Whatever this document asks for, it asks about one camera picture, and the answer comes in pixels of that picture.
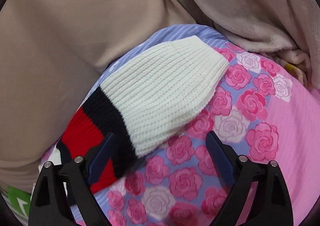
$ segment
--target black stripe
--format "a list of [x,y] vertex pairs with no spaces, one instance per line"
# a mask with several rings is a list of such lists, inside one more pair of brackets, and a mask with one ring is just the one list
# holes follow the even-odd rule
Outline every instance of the black stripe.
[[101,131],[104,137],[112,132],[116,136],[116,146],[111,156],[115,176],[121,178],[137,161],[134,147],[120,112],[98,87],[82,105],[84,113]]

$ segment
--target beige fabric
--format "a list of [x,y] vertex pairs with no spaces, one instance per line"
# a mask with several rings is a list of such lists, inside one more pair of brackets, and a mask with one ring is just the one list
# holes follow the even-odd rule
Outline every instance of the beige fabric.
[[320,8],[315,0],[194,1],[231,42],[251,52],[275,52],[305,70],[308,78],[305,53],[310,55],[312,83],[320,88]]
[[0,12],[0,181],[31,192],[39,158],[108,63],[172,24],[176,0],[8,0]]

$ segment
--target bedding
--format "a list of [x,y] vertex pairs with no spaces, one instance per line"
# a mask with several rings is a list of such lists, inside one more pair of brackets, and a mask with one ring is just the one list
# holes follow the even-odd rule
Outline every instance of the bedding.
[[[244,51],[211,27],[175,25],[114,62],[86,99],[106,77],[148,48],[193,35],[230,62],[213,98],[135,172],[96,193],[97,202],[114,226],[209,225],[228,194],[205,147],[206,133],[214,130],[237,154],[279,163],[298,226],[320,194],[320,103],[272,60]],[[51,160],[53,149],[43,156],[39,169]],[[238,224],[245,221],[253,196],[254,185]],[[76,222],[84,225],[77,206],[71,209]]]

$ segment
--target metal screw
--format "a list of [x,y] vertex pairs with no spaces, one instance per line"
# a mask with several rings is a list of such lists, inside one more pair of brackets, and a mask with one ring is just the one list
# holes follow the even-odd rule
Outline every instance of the metal screw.
[[241,161],[241,162],[247,162],[248,161],[248,158],[246,157],[246,156],[244,156],[244,155],[240,155],[239,156],[239,160]]
[[277,166],[278,166],[278,163],[277,163],[277,161],[275,161],[275,160],[271,160],[271,161],[270,161],[270,165],[272,165],[273,167],[277,167]]
[[52,164],[52,163],[51,163],[50,161],[47,161],[47,162],[44,163],[43,166],[44,166],[45,168],[48,168],[48,167],[51,166],[51,164]]
[[75,159],[74,159],[74,161],[76,162],[76,163],[81,163],[82,161],[83,161],[83,157],[76,157]]

